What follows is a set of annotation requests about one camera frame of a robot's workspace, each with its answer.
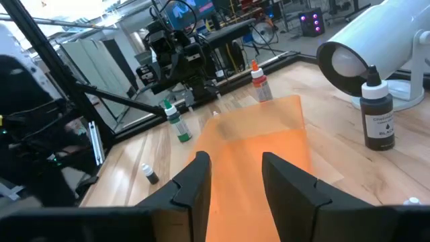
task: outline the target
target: metal rod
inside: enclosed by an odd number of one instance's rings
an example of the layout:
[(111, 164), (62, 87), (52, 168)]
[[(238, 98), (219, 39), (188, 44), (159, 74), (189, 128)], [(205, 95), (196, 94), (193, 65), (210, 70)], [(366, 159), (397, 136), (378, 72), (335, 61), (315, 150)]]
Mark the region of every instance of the metal rod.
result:
[[(0, 13), (0, 20), (3, 21), (10, 21), (13, 20), (11, 17), (5, 13)], [(43, 25), (51, 25), (51, 26), (66, 26), (66, 27), (78, 27), (78, 28), (93, 28), (98, 30), (118, 30), (117, 27), (105, 27), (105, 26), (96, 26), (94, 24), (80, 24), (80, 23), (72, 23), (72, 22), (66, 22), (61, 20), (53, 20), (53, 19), (44, 19), (40, 17), (33, 17), (33, 20), (37, 24), (43, 24)]]
[(75, 83), (76, 87), (78, 87), (80, 90), (84, 91), (85, 93), (95, 95), (100, 98), (108, 99), (113, 102), (124, 104), (126, 106), (129, 106), (131, 108), (136, 108), (151, 114), (156, 114), (158, 116), (166, 116), (164, 113), (164, 110), (160, 107), (154, 107), (148, 104), (144, 104), (141, 102), (136, 102), (134, 100), (121, 97), (120, 95), (116, 95), (107, 91), (99, 90), (98, 88), (90, 85), (85, 85), (82, 83)]
[(103, 121), (103, 118), (101, 118), (87, 96), (75, 87), (74, 83), (76, 80), (72, 76), (72, 73), (65, 67), (65, 64), (57, 55), (32, 16), (22, 5), (21, 1), (0, 0), (0, 3), (49, 68), (50, 74), (54, 77), (60, 88), (68, 95), (69, 99), (76, 105), (86, 120), (95, 121), (99, 127), (103, 143), (111, 145), (114, 141), (113, 132)]

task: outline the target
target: black rod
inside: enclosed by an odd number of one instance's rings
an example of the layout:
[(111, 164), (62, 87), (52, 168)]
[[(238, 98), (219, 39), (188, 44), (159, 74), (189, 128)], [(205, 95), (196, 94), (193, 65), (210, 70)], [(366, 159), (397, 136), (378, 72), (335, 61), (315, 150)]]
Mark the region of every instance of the black rod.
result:
[(95, 95), (100, 98), (108, 99), (110, 101), (113, 101), (119, 104), (124, 104), (131, 108), (136, 108), (151, 114), (156, 114), (158, 116), (166, 116), (166, 114), (164, 113), (164, 110), (160, 107), (154, 107), (154, 106), (137, 102), (125, 97), (121, 97), (120, 95), (116, 95), (107, 91), (100, 90), (95, 86), (85, 85), (82, 83), (75, 83), (75, 85), (85, 93)]
[(0, 0), (0, 3), (45, 62), (58, 86), (76, 105), (88, 122), (94, 121), (98, 125), (103, 143), (106, 145), (112, 144), (114, 133), (97, 113), (87, 96), (74, 86), (75, 78), (72, 73), (65, 67), (65, 64), (22, 3), (19, 0)]

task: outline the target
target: wooden table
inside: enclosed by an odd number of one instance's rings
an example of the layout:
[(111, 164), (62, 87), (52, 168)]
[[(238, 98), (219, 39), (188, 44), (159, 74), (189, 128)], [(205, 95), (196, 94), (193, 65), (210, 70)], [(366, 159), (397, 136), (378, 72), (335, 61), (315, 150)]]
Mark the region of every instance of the wooden table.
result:
[[(317, 177), (366, 202), (402, 204), (411, 196), (430, 204), (430, 99), (395, 114), (396, 146), (375, 152), (363, 144), (361, 114), (317, 65), (295, 63), (268, 76), (274, 98), (298, 94)], [(168, 123), (116, 145), (81, 206), (133, 206), (159, 189), (186, 164), (213, 111), (256, 104), (246, 85), (183, 117), (193, 138), (181, 144)], [(151, 186), (140, 167), (152, 165), (161, 182)]]

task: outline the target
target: orange translucent sheet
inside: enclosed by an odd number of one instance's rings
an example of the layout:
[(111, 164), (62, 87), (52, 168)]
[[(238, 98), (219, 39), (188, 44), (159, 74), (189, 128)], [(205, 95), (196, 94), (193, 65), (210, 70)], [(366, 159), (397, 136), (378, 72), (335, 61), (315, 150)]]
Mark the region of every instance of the orange translucent sheet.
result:
[(293, 95), (211, 118), (193, 152), (212, 162), (206, 241), (279, 241), (261, 163), (272, 152), (312, 173), (300, 97)]

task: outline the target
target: black metal frame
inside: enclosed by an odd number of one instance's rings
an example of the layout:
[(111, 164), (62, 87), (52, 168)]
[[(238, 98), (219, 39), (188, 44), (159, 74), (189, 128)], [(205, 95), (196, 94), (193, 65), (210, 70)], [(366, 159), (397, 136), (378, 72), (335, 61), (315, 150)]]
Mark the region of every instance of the black metal frame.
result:
[[(70, 71), (67, 70), (62, 60), (56, 54), (45, 35), (43, 35), (40, 28), (34, 22), (21, 2), (19, 0), (0, 0), (0, 3), (3, 4), (8, 14), (17, 24), (18, 28), (39, 53), (42, 60), (50, 69), (52, 73), (51, 75), (58, 82), (60, 88), (69, 96), (70, 100), (76, 104), (78, 109), (82, 112), (84, 118), (88, 121), (95, 121), (95, 123), (99, 126), (100, 135), (102, 137), (103, 143), (107, 146), (106, 148), (109, 149), (112, 145), (133, 137), (154, 126), (162, 124), (167, 120), (164, 111), (160, 107), (149, 106), (131, 99), (126, 99), (124, 97), (108, 93), (106, 91), (98, 90), (92, 86), (77, 83), (75, 78), (72, 76)], [(299, 61), (317, 64), (315, 56), (308, 56), (305, 54), (300, 54), (299, 52), (286, 52), (285, 54), (279, 55), (276, 59), (267, 63), (263, 63), (260, 66), (266, 74), (270, 74)], [(219, 86), (220, 94), (223, 95), (240, 88), (250, 83), (251, 79), (252, 77), (250, 73), (244, 73), (239, 77), (230, 79), (228, 82)], [(399, 70), (395, 72), (390, 77), (390, 79), (410, 80), (411, 72)], [(425, 74), (424, 88), (430, 89), (430, 74)], [(126, 106), (137, 108), (139, 110), (144, 110), (146, 112), (153, 113), (154, 116), (149, 116), (148, 118), (141, 120), (140, 122), (137, 122), (115, 134), (112, 132), (112, 130), (110, 130), (101, 116), (97, 113), (85, 93), (109, 99)], [(205, 99), (204, 101), (196, 103), (193, 108), (202, 106), (208, 102), (213, 101), (214, 99), (216, 99), (216, 97)], [(185, 106), (185, 103), (177, 105), (177, 109), (181, 113), (188, 112), (188, 108)]]

